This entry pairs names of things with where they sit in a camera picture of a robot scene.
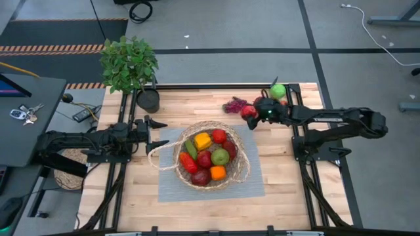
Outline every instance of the green cucumber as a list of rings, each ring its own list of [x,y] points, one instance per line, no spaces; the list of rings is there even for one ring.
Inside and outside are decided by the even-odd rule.
[[[196,147],[194,147],[194,145],[192,144],[191,140],[185,141],[185,147],[186,147],[186,150],[188,151],[188,153],[190,154],[190,156],[194,160],[196,160],[197,159],[197,150],[196,150]]]

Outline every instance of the metal table leg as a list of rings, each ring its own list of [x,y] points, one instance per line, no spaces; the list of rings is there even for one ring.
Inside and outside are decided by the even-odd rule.
[[[400,16],[371,16],[368,24],[388,26],[420,26],[420,17],[413,17],[420,9],[420,0],[415,0]]]

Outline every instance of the plant pot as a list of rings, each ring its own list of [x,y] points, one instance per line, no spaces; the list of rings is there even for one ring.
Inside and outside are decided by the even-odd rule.
[[[155,113],[159,111],[160,96],[156,89],[146,88],[138,92],[136,102],[139,107],[147,111],[147,113]]]

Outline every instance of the wooden table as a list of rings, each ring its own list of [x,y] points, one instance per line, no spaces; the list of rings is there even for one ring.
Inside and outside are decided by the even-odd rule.
[[[322,108],[316,83],[301,83],[304,105]],[[151,117],[168,128],[188,127],[198,121],[221,121],[227,125],[246,125],[237,114],[225,114],[221,106],[232,96],[253,101],[260,96],[259,89],[188,89],[160,90],[160,110]],[[110,94],[106,89],[98,129],[116,123],[121,93]],[[131,98],[127,100],[125,121]],[[136,118],[146,115],[136,108]],[[309,128],[323,129],[326,124],[314,123]],[[147,162],[144,144],[127,165],[118,231],[150,231],[158,226],[160,231],[204,230],[265,230],[310,229],[299,164],[293,158],[291,127],[259,123],[254,139],[259,150],[261,170],[266,195],[264,197],[225,199],[212,201],[158,202],[159,172]],[[159,140],[159,130],[151,132],[152,140]],[[154,163],[159,162],[158,154]],[[339,169],[327,162],[318,161],[318,171],[324,196],[342,217],[351,224],[343,183]],[[81,225],[95,212],[104,198],[109,164],[101,164],[92,171],[81,197],[79,217]],[[320,225],[320,211],[312,196],[316,219]],[[112,221],[113,204],[108,211],[107,226]]]

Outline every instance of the gray floor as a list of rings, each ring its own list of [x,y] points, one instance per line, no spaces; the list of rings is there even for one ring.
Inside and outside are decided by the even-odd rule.
[[[318,48],[375,48],[361,26],[357,10],[370,15],[398,15],[411,0],[304,0]],[[17,0],[0,2],[0,32],[4,13],[11,16]],[[100,18],[127,17],[112,0],[94,0]],[[308,48],[296,0],[160,0],[144,24],[129,22],[127,35],[144,37],[157,49]],[[89,0],[27,0],[18,18],[93,18]],[[368,26],[378,42],[393,47],[420,47],[420,28]],[[397,54],[402,62],[420,62],[420,54]],[[310,54],[178,54],[159,55],[160,83],[316,82]],[[325,79],[335,107],[368,106],[387,117],[389,134],[380,140],[353,138],[348,156],[356,198],[364,227],[420,231],[420,164],[418,135],[420,113],[398,111],[398,102],[419,101],[420,77],[413,68],[398,66],[386,54],[321,54]],[[75,100],[99,104],[103,90],[72,91]],[[68,115],[75,110],[60,105]],[[59,114],[50,129],[85,131]],[[17,235],[69,231],[79,196],[48,193],[42,208],[51,209],[48,220],[23,218]],[[50,203],[61,209],[53,210]]]

